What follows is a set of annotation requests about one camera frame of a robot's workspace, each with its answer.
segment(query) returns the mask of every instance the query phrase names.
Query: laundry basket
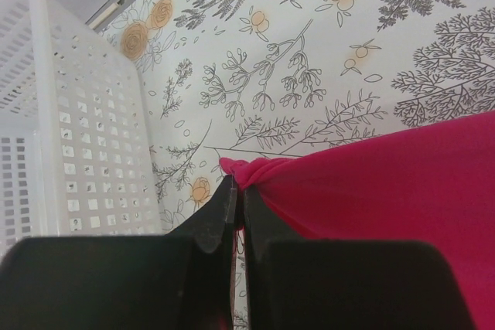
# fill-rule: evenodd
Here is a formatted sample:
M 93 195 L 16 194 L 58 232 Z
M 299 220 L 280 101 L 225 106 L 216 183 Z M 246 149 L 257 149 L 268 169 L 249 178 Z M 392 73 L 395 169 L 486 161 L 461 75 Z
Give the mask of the laundry basket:
M 0 0 L 0 254 L 160 229 L 134 65 L 54 0 Z

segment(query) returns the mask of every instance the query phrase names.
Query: pink fabric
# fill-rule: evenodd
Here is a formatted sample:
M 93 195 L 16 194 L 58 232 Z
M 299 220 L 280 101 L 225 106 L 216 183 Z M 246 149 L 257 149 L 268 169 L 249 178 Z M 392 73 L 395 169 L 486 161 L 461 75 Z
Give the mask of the pink fabric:
M 302 158 L 220 164 L 308 238 L 431 243 L 477 326 L 494 327 L 495 111 Z

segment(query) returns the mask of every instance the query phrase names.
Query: red cloth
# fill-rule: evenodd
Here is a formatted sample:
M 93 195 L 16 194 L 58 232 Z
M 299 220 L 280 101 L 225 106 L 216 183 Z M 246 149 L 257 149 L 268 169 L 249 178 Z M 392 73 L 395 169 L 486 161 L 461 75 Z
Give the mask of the red cloth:
M 477 326 L 495 326 L 495 111 L 302 158 L 220 164 L 308 238 L 431 243 Z

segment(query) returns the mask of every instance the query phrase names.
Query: floral tablecloth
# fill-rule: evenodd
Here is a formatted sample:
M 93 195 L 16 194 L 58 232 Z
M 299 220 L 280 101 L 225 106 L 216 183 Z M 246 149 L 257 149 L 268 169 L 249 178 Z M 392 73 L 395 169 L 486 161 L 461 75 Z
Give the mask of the floral tablecloth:
M 103 35 L 142 74 L 163 230 L 210 198 L 220 156 L 295 158 L 492 110 L 494 6 L 136 1 Z M 239 242 L 234 320 L 246 328 Z

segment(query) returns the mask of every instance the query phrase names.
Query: floral pattern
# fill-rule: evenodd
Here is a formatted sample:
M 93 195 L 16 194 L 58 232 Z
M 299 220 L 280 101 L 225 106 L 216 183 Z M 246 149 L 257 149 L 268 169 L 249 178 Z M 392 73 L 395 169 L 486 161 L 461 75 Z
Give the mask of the floral pattern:
M 142 75 L 166 233 L 210 199 L 222 156 L 298 158 L 493 110 L 494 32 L 493 0 L 137 0 L 104 37 Z

